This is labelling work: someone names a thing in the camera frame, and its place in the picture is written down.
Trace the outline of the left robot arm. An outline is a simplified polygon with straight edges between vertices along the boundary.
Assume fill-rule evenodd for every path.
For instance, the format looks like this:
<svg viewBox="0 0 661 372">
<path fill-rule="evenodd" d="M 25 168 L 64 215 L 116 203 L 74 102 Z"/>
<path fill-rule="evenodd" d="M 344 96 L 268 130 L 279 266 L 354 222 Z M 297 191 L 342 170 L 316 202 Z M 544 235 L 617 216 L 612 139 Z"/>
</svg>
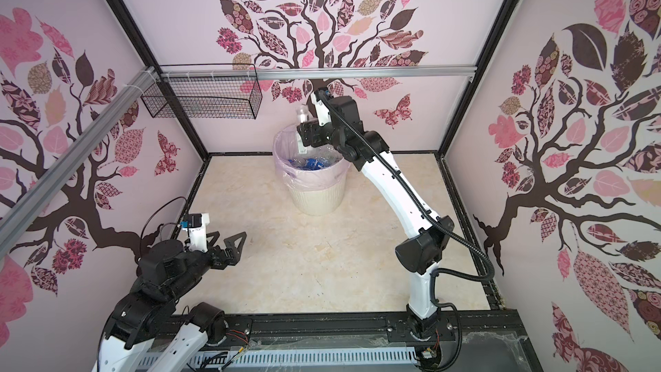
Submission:
<svg viewBox="0 0 661 372">
<path fill-rule="evenodd" d="M 245 232 L 212 244 L 206 251 L 188 251 L 184 243 L 169 239 L 153 247 L 139 261 L 141 275 L 130 292 L 115 305 L 96 350 L 94 371 L 135 371 L 167 324 L 177 303 L 196 287 L 210 270 L 224 270 L 239 263 Z M 232 330 L 225 313 L 208 303 L 199 303 L 184 315 L 183 324 L 170 344 L 153 363 L 151 371 L 181 371 L 204 346 L 219 346 L 234 338 L 245 350 L 245 332 Z"/>
</svg>

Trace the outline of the clear bottle green white label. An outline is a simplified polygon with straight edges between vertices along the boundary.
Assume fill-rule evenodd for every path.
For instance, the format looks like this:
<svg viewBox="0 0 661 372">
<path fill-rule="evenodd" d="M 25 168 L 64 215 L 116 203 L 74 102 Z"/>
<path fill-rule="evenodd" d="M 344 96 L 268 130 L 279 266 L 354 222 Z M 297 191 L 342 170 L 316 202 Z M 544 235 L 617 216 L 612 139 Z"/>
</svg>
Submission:
<svg viewBox="0 0 661 372">
<path fill-rule="evenodd" d="M 296 119 L 298 124 L 308 122 L 311 118 L 311 114 L 308 106 L 301 105 L 296 109 Z"/>
</svg>

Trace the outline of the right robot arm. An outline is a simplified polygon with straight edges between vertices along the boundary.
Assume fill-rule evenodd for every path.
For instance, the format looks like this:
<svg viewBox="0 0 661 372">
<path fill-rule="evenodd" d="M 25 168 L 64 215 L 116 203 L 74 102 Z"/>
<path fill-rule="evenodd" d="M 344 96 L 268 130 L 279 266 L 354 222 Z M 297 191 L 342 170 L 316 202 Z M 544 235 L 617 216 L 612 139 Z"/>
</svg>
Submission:
<svg viewBox="0 0 661 372">
<path fill-rule="evenodd" d="M 454 232 L 450 217 L 439 215 L 423 201 L 385 140 L 377 132 L 365 130 L 352 97 L 335 97 L 321 88 L 309 97 L 308 105 L 313 118 L 297 127 L 302 145 L 332 146 L 378 189 L 404 228 L 406 240 L 396 247 L 395 255 L 411 273 L 407 317 L 413 336 L 428 339 L 442 325 L 442 310 L 446 307 L 436 296 L 437 277 L 490 282 L 495 275 L 491 260 L 478 246 Z M 473 275 L 439 265 L 451 240 L 466 247 L 484 265 L 483 273 Z"/>
</svg>

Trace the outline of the small clear bottle blue label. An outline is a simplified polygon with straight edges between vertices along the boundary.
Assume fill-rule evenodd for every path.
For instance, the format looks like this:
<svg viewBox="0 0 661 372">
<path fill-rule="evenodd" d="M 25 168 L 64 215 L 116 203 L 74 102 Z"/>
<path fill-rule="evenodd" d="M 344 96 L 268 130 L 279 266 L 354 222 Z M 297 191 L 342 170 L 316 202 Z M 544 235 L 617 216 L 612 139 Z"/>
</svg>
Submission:
<svg viewBox="0 0 661 372">
<path fill-rule="evenodd" d="M 319 171 L 327 167 L 327 163 L 317 158 L 295 158 L 290 160 L 290 164 L 297 170 L 306 172 Z"/>
</svg>

